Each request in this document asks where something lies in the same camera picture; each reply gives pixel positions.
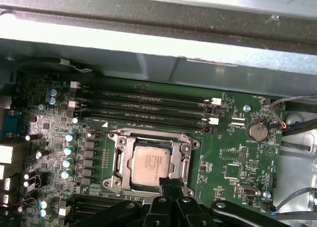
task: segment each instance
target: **orange wire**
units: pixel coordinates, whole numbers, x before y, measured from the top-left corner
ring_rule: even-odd
[[[286,125],[285,122],[282,122],[281,124],[282,124],[282,128],[283,128],[283,129],[286,129],[286,128],[287,128],[287,125]]]

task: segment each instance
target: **wire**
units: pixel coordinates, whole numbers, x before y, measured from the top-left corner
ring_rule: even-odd
[[[276,210],[279,211],[287,202],[289,202],[290,200],[292,200],[293,198],[300,196],[302,194],[305,194],[307,192],[311,192],[311,191],[317,191],[317,188],[314,187],[307,187],[307,188],[303,188],[300,190],[297,190],[295,192],[293,192],[292,194],[290,194],[285,200],[283,200],[277,207]]]
[[[304,151],[308,151],[308,152],[311,150],[311,147],[308,146],[308,145],[294,144],[294,143],[290,143],[290,142],[287,142],[287,141],[282,141],[281,145],[285,146],[285,147],[288,147],[288,148],[304,150]]]
[[[36,202],[36,205],[31,205],[29,203],[26,203],[26,201],[28,201],[28,200],[34,200]],[[24,205],[30,206],[30,207],[38,207],[39,206],[39,201],[33,197],[27,198],[27,199],[21,201],[21,203]]]
[[[305,122],[295,123],[290,129],[283,131],[283,136],[291,136],[314,129],[317,129],[317,118]]]
[[[271,216],[272,219],[277,221],[281,220],[307,220],[313,221],[317,220],[317,213],[314,211],[294,211],[285,212]]]
[[[53,63],[53,64],[60,64],[60,65],[65,65],[74,68],[75,70],[81,72],[81,73],[88,73],[88,72],[93,72],[92,69],[89,68],[84,68],[84,69],[79,69],[77,68],[76,65],[74,65],[73,62],[67,59],[62,59],[62,58],[56,58],[56,57],[38,57],[38,58],[31,58],[25,61],[22,61],[18,65],[18,69],[25,66],[25,64],[28,63]]]
[[[279,123],[282,125],[282,127],[285,127],[284,129],[287,128],[286,124],[283,122],[283,120],[280,118],[280,116],[278,116],[278,114],[276,113],[275,107],[276,105],[283,103],[283,102],[288,102],[288,101],[294,101],[294,100],[299,100],[299,99],[309,99],[309,98],[317,98],[316,94],[312,94],[312,95],[301,95],[301,96],[293,96],[293,97],[284,97],[281,98],[277,101],[275,101],[274,103],[271,104],[271,106],[269,107],[271,113],[273,114],[273,116],[279,121]]]

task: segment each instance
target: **green circuit board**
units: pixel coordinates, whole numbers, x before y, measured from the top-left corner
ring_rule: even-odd
[[[143,130],[184,133],[201,143],[199,149],[191,153],[188,187],[194,191],[194,196],[200,198],[206,206],[215,200],[227,200],[233,203],[244,205],[256,212],[262,212],[260,202],[264,200],[263,195],[254,197],[254,202],[250,205],[245,200],[240,184],[254,186],[263,193],[269,191],[274,198],[274,188],[276,188],[276,172],[278,171],[278,155],[282,132],[277,129],[276,119],[269,111],[269,105],[264,100],[265,96],[243,94],[237,92],[216,91],[201,88],[192,88],[176,85],[166,85],[157,83],[140,82],[116,78],[94,78],[82,75],[59,74],[54,75],[54,79],[45,75],[19,74],[17,84],[23,84],[28,97],[27,109],[24,109],[27,121],[31,116],[37,116],[37,122],[29,125],[31,134],[41,133],[44,140],[32,143],[30,156],[26,161],[25,169],[39,169],[48,172],[49,182],[39,190],[39,200],[44,198],[60,197],[69,198],[71,195],[85,194],[93,196],[127,198],[142,201],[142,197],[121,196],[106,189],[102,182],[109,178],[113,167],[113,153],[115,151],[114,142],[101,134],[96,147],[94,164],[94,179],[91,185],[80,185],[78,179],[70,177],[66,180],[60,177],[64,168],[61,166],[65,155],[63,147],[73,145],[76,152],[69,157],[76,161],[73,172],[80,168],[81,159],[81,139],[77,138],[66,144],[65,135],[67,133],[81,134],[84,130],[98,130],[110,132],[122,128],[137,128]],[[68,90],[70,81],[79,81],[87,86],[104,85],[107,88],[118,90],[147,90],[155,93],[172,94],[188,97],[216,97],[221,98],[219,112],[219,124],[216,132],[203,133],[193,129],[171,128],[165,126],[138,125],[131,122],[92,119],[80,120],[72,123],[67,118],[67,104],[69,101]],[[58,91],[58,105],[47,104],[47,91],[55,88]],[[39,110],[39,105],[45,106],[44,110]],[[244,111],[244,106],[248,105],[251,110]],[[277,108],[281,116],[284,114],[284,107]],[[255,141],[248,135],[248,126],[254,122],[265,123],[267,135],[263,141]],[[34,153],[41,147],[51,151],[50,155],[43,159],[36,160]],[[28,208],[23,213],[23,224],[29,226],[58,226],[59,202],[55,199],[51,207],[51,215],[41,218],[38,215],[39,208]]]

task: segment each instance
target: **motherboard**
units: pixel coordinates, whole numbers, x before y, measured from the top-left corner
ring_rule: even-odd
[[[184,195],[270,215],[281,127],[270,97],[84,74],[19,73],[6,139],[30,144],[22,226],[65,226],[122,200]],[[280,116],[284,107],[277,107]]]

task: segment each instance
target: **cpu socket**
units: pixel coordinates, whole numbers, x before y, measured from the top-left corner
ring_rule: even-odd
[[[114,141],[112,176],[103,187],[120,195],[153,196],[159,192],[159,178],[181,178],[187,187],[191,152],[200,148],[198,140],[186,134],[123,128],[112,131]]]

